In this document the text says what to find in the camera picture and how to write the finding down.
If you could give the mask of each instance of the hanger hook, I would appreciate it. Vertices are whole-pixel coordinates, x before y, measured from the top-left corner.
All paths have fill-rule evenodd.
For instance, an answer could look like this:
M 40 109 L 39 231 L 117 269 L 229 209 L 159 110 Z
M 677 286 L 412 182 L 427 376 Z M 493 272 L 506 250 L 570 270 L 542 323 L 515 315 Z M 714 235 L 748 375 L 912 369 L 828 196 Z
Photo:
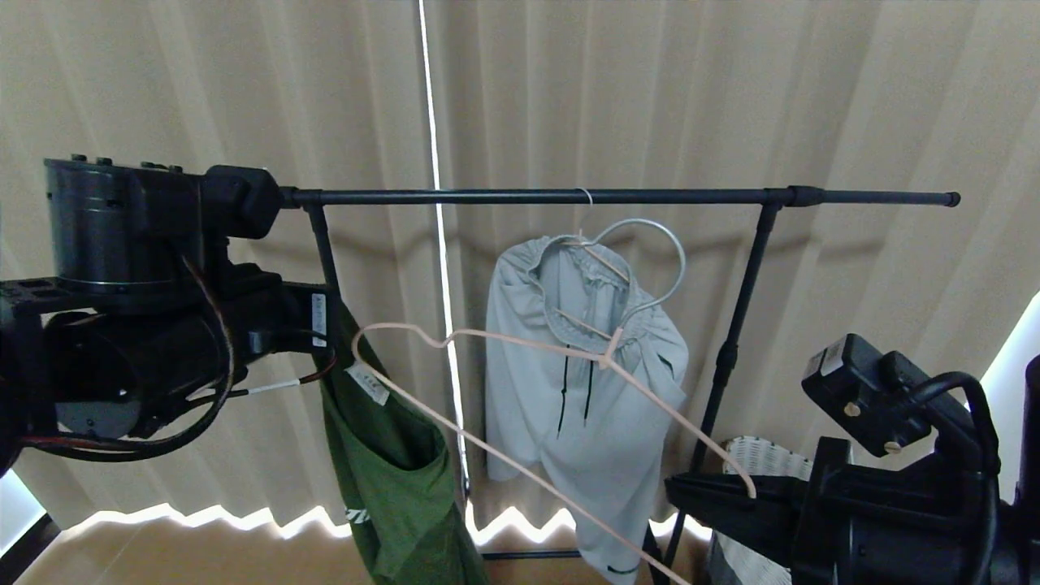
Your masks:
M 592 194 L 589 193 L 589 189 L 587 189 L 584 187 L 577 187 L 577 189 L 580 190 L 580 192 L 582 192 L 582 193 L 584 193 L 586 197 L 589 198 L 589 207 L 586 208 L 586 212 L 581 215 L 581 220 L 578 222 L 577 232 L 578 232 L 578 236 L 580 237 L 580 236 L 583 235 L 581 233 L 581 230 L 584 227 L 584 222 L 586 222 L 586 220 L 589 219 L 589 215 L 592 215 L 592 208 L 593 208 L 593 206 L 596 205 L 596 202 L 592 200 Z
M 643 219 L 643 218 L 631 218 L 631 219 L 628 219 L 628 220 L 621 220 L 620 222 L 615 223 L 614 225 L 609 226 L 608 228 L 606 228 L 605 230 L 603 230 L 602 232 L 600 232 L 600 234 L 597 235 L 596 238 L 593 239 L 592 241 L 581 243 L 581 244 L 579 244 L 579 246 L 595 246 L 595 245 L 599 244 L 600 240 L 603 239 L 603 237 L 606 236 L 606 234 L 610 233 L 612 231 L 614 231 L 614 230 L 616 230 L 616 229 L 618 229 L 618 228 L 620 228 L 622 226 L 627 226 L 629 224 L 642 224 L 642 225 L 645 225 L 645 226 L 650 226 L 650 227 L 653 227 L 653 228 L 657 228 L 657 230 L 659 230 L 661 232 L 665 232 L 665 235 L 667 235 L 668 238 L 672 240 L 672 244 L 675 245 L 676 252 L 678 252 L 678 254 L 679 254 L 679 274 L 676 276 L 675 283 L 672 284 L 672 287 L 669 288 L 668 292 L 665 292 L 665 295 L 662 295 L 662 296 L 660 296 L 660 297 L 658 297 L 658 298 L 656 298 L 656 299 L 654 299 L 652 301 L 649 301 L 647 303 L 643 303 L 642 305 L 632 307 L 631 309 L 628 310 L 628 312 L 626 312 L 625 314 L 621 315 L 621 321 L 618 323 L 618 327 L 619 328 L 624 327 L 625 324 L 628 323 L 628 320 L 631 319 L 631 316 L 633 314 L 635 314 L 635 313 L 638 313 L 640 311 L 644 311 L 644 310 L 649 309 L 649 308 L 656 307 L 657 305 L 659 305 L 659 304 L 664 303 L 665 301 L 667 301 L 672 295 L 675 294 L 676 290 L 679 289 L 679 285 L 682 284 L 682 279 L 686 276 L 686 252 L 685 252 L 685 250 L 682 249 L 682 243 L 679 241 L 679 238 L 676 237 L 675 233 L 672 230 L 668 229 L 664 225 L 661 225 L 661 224 L 659 224 L 659 223 L 657 223 L 657 222 L 655 222 L 653 220 L 646 220 L 646 219 Z

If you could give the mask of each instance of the laundry basket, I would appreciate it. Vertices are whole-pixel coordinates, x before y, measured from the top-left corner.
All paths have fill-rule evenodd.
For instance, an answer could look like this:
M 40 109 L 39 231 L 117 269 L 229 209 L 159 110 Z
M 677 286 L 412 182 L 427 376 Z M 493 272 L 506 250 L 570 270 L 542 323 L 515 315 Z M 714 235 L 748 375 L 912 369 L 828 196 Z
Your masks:
M 736 437 L 726 451 L 753 476 L 808 480 L 812 473 L 812 461 L 762 438 Z M 736 472 L 726 463 L 723 473 Z M 790 585 L 790 570 L 718 532 L 708 549 L 707 573 L 712 585 Z

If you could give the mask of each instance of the clothing rack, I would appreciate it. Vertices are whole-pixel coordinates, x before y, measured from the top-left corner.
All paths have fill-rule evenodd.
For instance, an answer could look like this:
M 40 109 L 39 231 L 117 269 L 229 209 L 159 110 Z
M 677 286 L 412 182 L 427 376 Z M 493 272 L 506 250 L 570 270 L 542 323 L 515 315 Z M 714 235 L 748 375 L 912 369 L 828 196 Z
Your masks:
M 311 218 L 311 227 L 317 241 L 318 253 L 326 284 L 330 294 L 339 294 L 339 280 L 333 261 L 332 245 L 329 240 L 329 226 L 326 222 L 326 205 L 430 205 L 437 203 L 453 205 L 530 205 L 561 204 L 596 205 L 650 204 L 650 205 L 760 205 L 755 238 L 748 254 L 748 263 L 733 307 L 726 339 L 719 348 L 716 371 L 711 379 L 701 429 L 708 436 L 714 429 L 719 407 L 729 383 L 730 375 L 736 366 L 738 341 L 748 307 L 755 289 L 755 281 L 765 256 L 765 247 L 776 224 L 777 214 L 785 207 L 811 207 L 822 204 L 855 203 L 880 205 L 937 205 L 956 207 L 961 196 L 957 193 L 909 193 L 882 190 L 828 190 L 812 186 L 788 186 L 786 188 L 760 189 L 405 189 L 405 190 L 323 190 L 282 187 L 283 208 L 304 208 Z M 329 303 L 330 320 L 337 303 Z M 330 328 L 332 334 L 336 328 Z M 690 469 L 697 470 L 704 463 L 706 446 L 698 441 Z M 676 516 L 668 550 L 662 554 L 657 541 L 647 525 L 643 549 L 647 554 L 671 566 L 675 560 L 685 515 Z M 526 551 L 517 553 L 489 553 L 487 560 L 504 559 L 551 559 L 574 558 L 577 551 Z M 668 578 L 651 567 L 654 585 L 667 585 Z

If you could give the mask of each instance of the light gray garment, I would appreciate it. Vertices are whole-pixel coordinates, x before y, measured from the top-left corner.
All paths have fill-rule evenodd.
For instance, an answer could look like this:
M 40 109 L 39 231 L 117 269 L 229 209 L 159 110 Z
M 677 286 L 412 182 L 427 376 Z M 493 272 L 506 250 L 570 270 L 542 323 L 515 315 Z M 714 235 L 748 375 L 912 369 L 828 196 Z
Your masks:
M 652 300 L 624 258 L 593 247 L 629 282 L 587 251 L 563 245 L 573 238 L 542 237 L 502 254 L 488 296 L 488 331 L 603 353 L 606 339 L 553 309 L 613 334 L 626 310 Z M 488 441 L 524 465 L 541 462 L 556 489 L 642 545 L 671 417 L 591 361 L 495 339 L 486 348 Z M 628 321 L 614 359 L 669 405 L 686 398 L 686 345 L 660 307 Z M 490 457 L 488 469 L 496 481 L 518 474 Z M 640 557 L 584 516 L 572 515 L 586 561 L 612 583 L 634 583 Z

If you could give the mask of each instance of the pink hanger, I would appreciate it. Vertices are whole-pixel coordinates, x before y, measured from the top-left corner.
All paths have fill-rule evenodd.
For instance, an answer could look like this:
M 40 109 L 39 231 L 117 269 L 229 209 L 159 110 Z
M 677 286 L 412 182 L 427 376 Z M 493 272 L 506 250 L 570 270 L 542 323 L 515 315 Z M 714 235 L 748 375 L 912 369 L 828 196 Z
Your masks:
M 423 413 L 425 413 L 431 418 L 433 418 L 433 419 L 437 421 L 438 423 L 440 423 L 441 425 L 444 425 L 445 427 L 451 429 L 456 433 L 458 433 L 458 434 L 466 437 L 473 444 L 479 447 L 480 449 L 487 451 L 488 453 L 491 453 L 495 457 L 498 457 L 499 459 L 501 459 L 502 461 L 504 461 L 505 463 L 508 463 L 510 466 L 516 468 L 521 474 L 523 474 L 523 475 L 527 476 L 528 478 L 530 478 L 531 480 L 534 480 L 536 483 L 538 483 L 539 485 L 541 485 L 542 487 L 544 487 L 545 489 L 547 489 L 550 493 L 552 493 L 556 498 L 561 499 L 572 510 L 578 512 L 582 516 L 584 516 L 584 517 L 589 518 L 590 520 L 592 520 L 593 524 L 595 524 L 596 526 L 598 526 L 599 528 L 601 528 L 604 532 L 606 532 L 607 534 L 609 534 L 610 536 L 613 536 L 614 538 L 616 538 L 619 542 L 621 542 L 622 544 L 624 544 L 625 546 L 627 546 L 631 551 L 633 551 L 636 554 L 639 554 L 640 557 L 643 558 L 643 560 L 647 561 L 649 564 L 651 564 L 652 566 L 654 566 L 657 570 L 660 570 L 661 573 L 664 573 L 665 575 L 667 575 L 670 579 L 672 579 L 676 583 L 680 583 L 681 585 L 691 585 L 690 582 L 687 582 L 686 580 L 684 580 L 681 577 L 679 577 L 678 575 L 676 575 L 671 568 L 665 566 L 664 563 L 661 563 L 660 561 L 654 559 L 650 555 L 647 555 L 645 552 L 643 552 L 643 550 L 640 546 L 636 546 L 635 544 L 632 544 L 627 539 L 625 539 L 625 537 L 623 537 L 620 534 L 618 534 L 614 529 L 612 529 L 609 526 L 607 526 L 606 523 L 604 523 L 603 520 L 601 520 L 598 517 L 596 517 L 595 515 L 593 515 L 591 512 L 589 512 L 588 510 L 586 510 L 583 507 L 579 506 L 577 503 L 575 503 L 570 498 L 567 498 L 566 495 L 564 495 L 563 493 L 561 493 L 549 482 L 547 482 L 547 481 L 543 480 L 542 478 L 538 477 L 537 475 L 535 475 L 534 473 L 531 473 L 529 469 L 527 469 L 526 467 L 524 467 L 520 463 L 517 463 L 512 458 L 510 458 L 509 456 L 506 456 L 504 453 L 498 451 L 494 447 L 491 447 L 490 444 L 484 442 L 483 440 L 480 440 L 479 438 L 477 438 L 475 435 L 469 433 L 468 431 L 466 431 L 464 429 L 461 429 L 461 428 L 457 427 L 451 421 L 447 419 L 446 417 L 444 417 L 443 415 L 441 415 L 439 412 L 437 412 L 433 408 L 426 406 L 422 401 L 418 400 L 417 398 L 413 397 L 412 395 L 410 395 L 407 391 L 405 391 L 404 389 L 401 389 L 400 386 L 398 386 L 397 384 L 395 384 L 392 380 L 390 380 L 390 378 L 384 376 L 378 370 L 375 370 L 374 367 L 372 367 L 368 362 L 366 362 L 364 360 L 364 358 L 361 356 L 361 352 L 359 351 L 359 344 L 361 341 L 362 335 L 364 335 L 364 333 L 366 331 L 373 331 L 373 330 L 376 330 L 376 329 L 405 329 L 407 331 L 412 331 L 414 333 L 417 333 L 419 335 L 419 337 L 422 338 L 423 342 L 425 342 L 427 346 L 431 346 L 433 348 L 438 348 L 438 349 L 443 349 L 443 348 L 447 347 L 448 344 L 450 344 L 456 337 L 458 337 L 460 335 L 472 335 L 472 336 L 476 336 L 476 337 L 486 337 L 486 338 L 490 338 L 490 339 L 498 339 L 498 340 L 505 341 L 505 342 L 509 342 L 509 344 L 517 344 L 517 345 L 520 345 L 520 346 L 527 346 L 529 348 L 536 348 L 536 349 L 545 350 L 545 351 L 548 351 L 548 352 L 563 354 L 563 355 L 567 355 L 567 356 L 571 356 L 571 357 L 577 357 L 577 358 L 581 358 L 581 359 L 588 359 L 590 361 L 594 361 L 596 363 L 599 363 L 600 370 L 610 368 L 614 372 L 616 372 L 619 376 L 621 376 L 622 378 L 624 378 L 624 380 L 626 382 L 628 382 L 629 384 L 631 384 L 632 386 L 634 386 L 635 389 L 638 389 L 641 392 L 643 392 L 644 396 L 646 396 L 647 398 L 649 398 L 654 404 L 656 404 L 658 407 L 660 407 L 662 410 L 665 410 L 665 412 L 667 412 L 672 418 L 674 418 L 676 422 L 678 422 L 679 425 L 681 425 L 683 428 L 685 428 L 690 432 L 692 432 L 695 435 L 697 435 L 697 437 L 700 440 L 704 441 L 708 446 L 709 449 L 711 449 L 717 454 L 719 454 L 719 456 L 722 457 L 722 459 L 724 461 L 726 461 L 727 463 L 729 463 L 733 467 L 733 469 L 736 470 L 737 475 L 740 476 L 740 479 L 744 480 L 745 485 L 747 485 L 747 487 L 748 487 L 748 497 L 749 498 L 755 498 L 755 495 L 756 495 L 755 484 L 751 480 L 751 476 L 748 475 L 748 472 L 746 472 L 744 469 L 744 467 L 742 467 L 740 464 L 737 463 L 736 460 L 734 460 L 730 456 L 730 454 L 726 452 L 725 449 L 719 447 L 718 443 L 716 443 L 713 440 L 711 440 L 711 438 L 708 437 L 706 434 L 704 434 L 704 432 L 701 431 L 699 428 L 697 428 L 696 425 L 694 425 L 693 423 L 691 423 L 690 421 L 687 421 L 685 417 L 683 417 L 681 414 L 679 414 L 674 408 L 672 408 L 671 406 L 669 406 L 668 404 L 666 404 L 662 400 L 660 400 L 659 398 L 657 398 L 657 396 L 654 395 L 652 391 L 650 391 L 649 388 L 647 388 L 639 380 L 636 380 L 634 376 L 632 376 L 631 374 L 629 374 L 618 362 L 614 361 L 614 358 L 613 358 L 614 351 L 617 349 L 618 342 L 621 339 L 622 329 L 620 327 L 614 332 L 614 336 L 610 338 L 610 342 L 607 346 L 606 351 L 603 354 L 593 354 L 593 353 L 584 352 L 584 351 L 581 351 L 581 350 L 575 350 L 575 349 L 571 349 L 571 348 L 561 348 L 561 347 L 556 347 L 556 346 L 550 346 L 548 344 L 543 344 L 543 342 L 540 342 L 540 341 L 532 341 L 530 339 L 523 339 L 521 337 L 513 337 L 513 336 L 510 336 L 510 335 L 502 335 L 500 333 L 491 333 L 489 331 L 480 331 L 478 329 L 459 329 L 459 330 L 452 332 L 450 335 L 448 335 L 447 338 L 445 338 L 444 340 L 437 341 L 433 337 L 431 337 L 430 335 L 427 335 L 426 332 L 423 331 L 420 327 L 418 327 L 416 325 L 409 324 L 409 323 L 374 323 L 372 325 L 368 325 L 366 327 L 363 327 L 360 331 L 358 331 L 357 334 L 355 334 L 354 339 L 350 341 L 350 352 L 354 354 L 354 359 L 357 360 L 362 365 L 364 365 L 366 368 L 368 368 L 368 371 L 371 372 L 371 374 L 373 376 L 375 376 L 375 378 L 378 378 L 381 382 L 383 382 L 383 384 L 386 385 L 388 388 L 390 388 L 391 390 L 393 390 L 394 392 L 396 392 L 398 397 L 400 397 L 400 398 L 405 399 L 406 401 L 408 401 L 410 404 L 412 404 L 413 406 L 415 406 L 416 408 L 418 408 L 419 410 L 421 410 Z

